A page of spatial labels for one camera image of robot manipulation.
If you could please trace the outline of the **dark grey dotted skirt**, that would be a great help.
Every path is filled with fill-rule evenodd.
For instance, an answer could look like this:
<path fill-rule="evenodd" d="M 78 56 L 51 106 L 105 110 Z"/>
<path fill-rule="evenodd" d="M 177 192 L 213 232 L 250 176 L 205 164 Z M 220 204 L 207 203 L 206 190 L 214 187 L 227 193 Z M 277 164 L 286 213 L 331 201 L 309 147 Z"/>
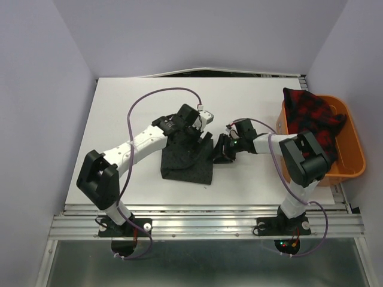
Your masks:
<path fill-rule="evenodd" d="M 211 154 L 214 145 L 210 143 L 199 155 L 193 152 L 193 146 L 172 144 L 172 137 L 162 150 L 160 172 L 163 179 L 211 185 L 213 160 Z"/>

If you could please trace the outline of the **red black plaid skirt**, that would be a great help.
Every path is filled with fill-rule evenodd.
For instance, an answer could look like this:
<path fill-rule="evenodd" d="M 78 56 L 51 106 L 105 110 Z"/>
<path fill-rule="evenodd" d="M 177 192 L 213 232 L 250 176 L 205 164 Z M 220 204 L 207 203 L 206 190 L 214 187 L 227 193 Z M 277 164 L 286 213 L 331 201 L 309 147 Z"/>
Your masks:
<path fill-rule="evenodd" d="M 338 160 L 336 137 L 343 129 L 347 116 L 334 114 L 330 105 L 306 90 L 283 89 L 287 127 L 290 133 L 310 131 L 331 163 Z"/>

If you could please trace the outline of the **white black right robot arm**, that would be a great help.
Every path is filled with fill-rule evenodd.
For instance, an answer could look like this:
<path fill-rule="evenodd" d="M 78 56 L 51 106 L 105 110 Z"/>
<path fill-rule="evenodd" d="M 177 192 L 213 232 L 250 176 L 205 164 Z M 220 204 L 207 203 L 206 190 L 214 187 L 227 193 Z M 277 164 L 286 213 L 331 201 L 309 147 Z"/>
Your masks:
<path fill-rule="evenodd" d="M 288 195 L 280 205 L 282 215 L 275 226 L 289 233 L 297 226 L 296 218 L 310 204 L 309 198 L 331 168 L 331 161 L 314 134 L 277 135 L 274 132 L 257 133 L 252 118 L 240 118 L 227 126 L 227 132 L 218 137 L 211 154 L 213 163 L 232 163 L 240 152 L 269 154 Z"/>

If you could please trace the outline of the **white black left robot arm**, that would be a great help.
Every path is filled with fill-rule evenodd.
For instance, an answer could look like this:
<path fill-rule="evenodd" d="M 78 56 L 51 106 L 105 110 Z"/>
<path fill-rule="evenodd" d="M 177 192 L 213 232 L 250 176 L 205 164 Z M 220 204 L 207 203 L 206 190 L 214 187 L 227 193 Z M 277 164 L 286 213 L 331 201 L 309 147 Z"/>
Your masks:
<path fill-rule="evenodd" d="M 121 236 L 128 235 L 133 230 L 133 215 L 121 202 L 120 178 L 130 176 L 134 164 L 161 151 L 162 178 L 211 184 L 212 134 L 203 130 L 213 120 L 212 113 L 184 104 L 176 114 L 154 120 L 131 141 L 102 153 L 88 152 L 76 186 L 106 213 L 114 231 Z"/>

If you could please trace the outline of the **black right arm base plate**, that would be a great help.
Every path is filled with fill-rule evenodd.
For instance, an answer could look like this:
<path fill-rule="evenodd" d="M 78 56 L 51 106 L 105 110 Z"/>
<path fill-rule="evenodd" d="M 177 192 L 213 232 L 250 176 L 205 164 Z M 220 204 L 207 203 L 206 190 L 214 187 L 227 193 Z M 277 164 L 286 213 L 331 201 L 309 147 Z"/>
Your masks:
<path fill-rule="evenodd" d="M 288 219 L 283 216 L 256 218 L 253 227 L 255 236 L 311 235 L 311 227 L 306 216 Z"/>

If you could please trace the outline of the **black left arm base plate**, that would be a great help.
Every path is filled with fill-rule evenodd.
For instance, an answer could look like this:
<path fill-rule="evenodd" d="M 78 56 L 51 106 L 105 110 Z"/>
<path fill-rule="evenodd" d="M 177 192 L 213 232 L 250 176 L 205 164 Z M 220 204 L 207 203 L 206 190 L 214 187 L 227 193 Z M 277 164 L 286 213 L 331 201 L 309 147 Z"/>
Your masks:
<path fill-rule="evenodd" d="M 112 238 L 112 237 L 133 237 L 137 235 L 138 237 L 148 237 L 143 231 L 137 230 L 135 227 L 131 226 L 129 223 L 124 223 L 123 225 L 117 225 L 112 219 L 107 216 L 101 216 L 95 219 L 96 223 L 99 226 L 98 237 L 101 238 Z M 150 230 L 145 230 L 144 225 L 152 226 L 152 219 L 150 218 L 134 218 L 133 223 L 144 231 L 151 234 Z"/>

